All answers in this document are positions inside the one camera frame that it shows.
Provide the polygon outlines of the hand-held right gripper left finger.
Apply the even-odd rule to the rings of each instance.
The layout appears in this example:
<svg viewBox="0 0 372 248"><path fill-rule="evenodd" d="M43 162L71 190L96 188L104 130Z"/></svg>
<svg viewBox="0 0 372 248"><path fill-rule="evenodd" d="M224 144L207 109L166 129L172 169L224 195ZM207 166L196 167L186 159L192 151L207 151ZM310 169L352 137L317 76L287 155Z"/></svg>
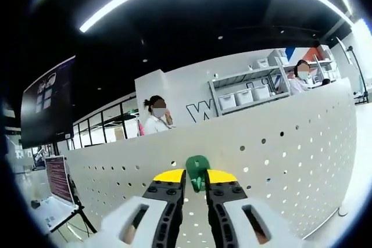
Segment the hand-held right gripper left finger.
<svg viewBox="0 0 372 248"><path fill-rule="evenodd" d="M142 196L133 196L101 223L111 246L176 247L183 221L186 170L157 175Z"/></svg>

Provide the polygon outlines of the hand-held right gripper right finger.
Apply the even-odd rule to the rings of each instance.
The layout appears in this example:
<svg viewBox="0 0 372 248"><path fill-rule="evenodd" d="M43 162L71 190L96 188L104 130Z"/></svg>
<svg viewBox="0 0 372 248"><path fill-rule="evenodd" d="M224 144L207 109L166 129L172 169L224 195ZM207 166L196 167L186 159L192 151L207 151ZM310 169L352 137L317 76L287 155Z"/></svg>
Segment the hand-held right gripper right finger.
<svg viewBox="0 0 372 248"><path fill-rule="evenodd" d="M302 247L265 202L247 197L236 177L205 171L208 221L216 247Z"/></svg>

